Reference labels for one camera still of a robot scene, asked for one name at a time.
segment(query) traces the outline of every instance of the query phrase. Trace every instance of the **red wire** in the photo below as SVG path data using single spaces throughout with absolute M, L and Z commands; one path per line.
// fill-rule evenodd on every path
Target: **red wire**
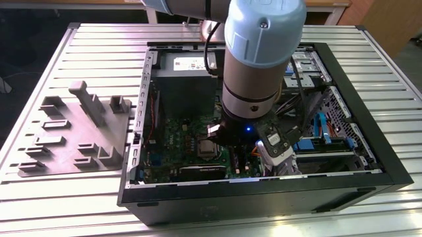
M 153 126 L 155 126 L 155 119 L 153 119 L 153 99 L 152 99 L 152 94 L 149 96 L 151 98 L 151 120 L 152 120 L 152 127 L 149 130 L 149 135 L 148 135 L 148 139 L 144 145 L 147 145 L 147 143 L 149 142 L 151 136 L 152 136 L 152 132 L 153 132 Z

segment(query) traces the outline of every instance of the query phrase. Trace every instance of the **wooden cabinet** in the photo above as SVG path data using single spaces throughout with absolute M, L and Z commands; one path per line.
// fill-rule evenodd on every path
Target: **wooden cabinet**
M 394 57 L 422 27 L 422 0 L 351 0 L 338 25 L 363 25 Z

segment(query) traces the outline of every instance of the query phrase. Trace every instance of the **motherboard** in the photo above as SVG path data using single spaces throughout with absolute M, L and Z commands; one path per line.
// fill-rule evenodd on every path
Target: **motherboard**
M 260 160 L 251 154 L 254 146 L 219 146 L 207 140 L 207 125 L 218 119 L 165 120 L 163 147 L 149 148 L 144 154 L 145 183 L 260 177 Z

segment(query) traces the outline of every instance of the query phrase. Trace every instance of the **wooden table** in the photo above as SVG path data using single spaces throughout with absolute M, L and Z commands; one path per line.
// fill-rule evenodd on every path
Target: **wooden table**
M 350 0 L 306 0 L 308 12 L 328 12 L 326 25 L 336 25 Z M 0 8 L 28 9 L 141 9 L 147 11 L 148 22 L 157 23 L 152 9 L 140 4 L 140 0 L 4 0 Z

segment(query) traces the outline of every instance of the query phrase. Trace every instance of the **sticker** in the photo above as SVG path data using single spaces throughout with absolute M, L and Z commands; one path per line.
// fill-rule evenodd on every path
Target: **sticker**
M 188 57 L 188 58 L 175 58 L 174 59 L 174 70 L 175 71 L 191 71 L 191 70 L 204 70 L 204 58 L 203 57 Z
M 332 6 L 348 6 L 348 3 L 338 3 L 338 2 L 335 2 L 335 3 L 332 3 Z

